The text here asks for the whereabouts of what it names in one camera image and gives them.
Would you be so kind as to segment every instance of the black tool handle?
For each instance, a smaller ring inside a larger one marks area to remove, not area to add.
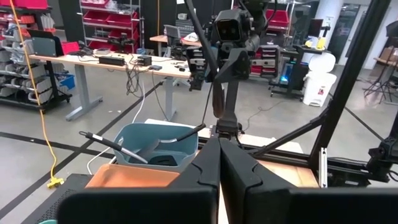
[[[177,141],[182,141],[184,139],[186,139],[187,137],[192,136],[193,134],[198,133],[199,131],[201,131],[203,128],[206,127],[206,124],[201,124],[199,126],[196,126],[194,129],[192,129],[191,131],[189,131],[187,134],[184,134],[183,136],[180,136],[179,138],[176,138]]]
[[[105,146],[111,147],[112,149],[115,149],[115,150],[117,150],[119,152],[121,152],[121,150],[122,150],[122,147],[120,145],[118,145],[115,142],[112,142],[110,140],[107,140],[105,138],[102,138],[101,136],[98,136],[96,134],[89,133],[89,132],[86,133],[84,131],[79,131],[79,134],[81,134],[82,136],[84,136],[84,137],[86,137],[88,139],[96,141],[96,142],[98,142],[100,144],[103,144]]]

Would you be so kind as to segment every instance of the white trash can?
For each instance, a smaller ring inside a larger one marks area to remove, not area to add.
[[[336,82],[336,75],[330,74],[336,58],[329,53],[314,55],[308,64],[311,70],[304,78],[305,89],[303,103],[309,106],[323,106],[329,91]]]

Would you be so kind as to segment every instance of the cardboard box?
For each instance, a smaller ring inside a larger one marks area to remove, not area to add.
[[[398,48],[394,48],[393,46],[391,47],[386,47],[383,52],[381,53],[380,56],[381,60],[386,60],[389,62],[396,62],[398,61]]]

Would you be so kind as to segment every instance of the orange tray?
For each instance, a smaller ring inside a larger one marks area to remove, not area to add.
[[[88,187],[166,187],[176,177],[177,172],[146,169],[115,164],[102,165]]]

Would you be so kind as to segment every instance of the white cable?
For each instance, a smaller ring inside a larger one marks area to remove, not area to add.
[[[134,123],[134,122],[136,121],[136,119],[137,119],[137,117],[138,117],[138,114],[141,112],[142,107],[144,106],[144,103],[145,103],[145,86],[144,86],[144,81],[142,81],[142,85],[141,85],[140,89],[141,89],[141,94],[142,94],[142,103],[141,103],[141,105],[140,105],[140,107],[139,107],[139,109],[138,109],[138,111],[137,111],[136,115],[134,116],[134,119],[132,120],[131,123]],[[89,173],[90,175],[93,175],[93,173],[91,172],[91,169],[90,169],[90,164],[91,164],[94,160],[96,160],[100,155],[102,155],[102,154],[104,154],[105,152],[107,152],[109,149],[110,149],[110,147],[107,147],[104,151],[100,152],[98,155],[96,155],[96,156],[93,157],[90,161],[87,162],[86,167],[87,167],[87,171],[88,171],[88,173]],[[109,162],[109,163],[112,163],[112,162],[114,162],[115,160],[116,160],[116,156],[113,157],[113,158],[111,159],[111,162]]]

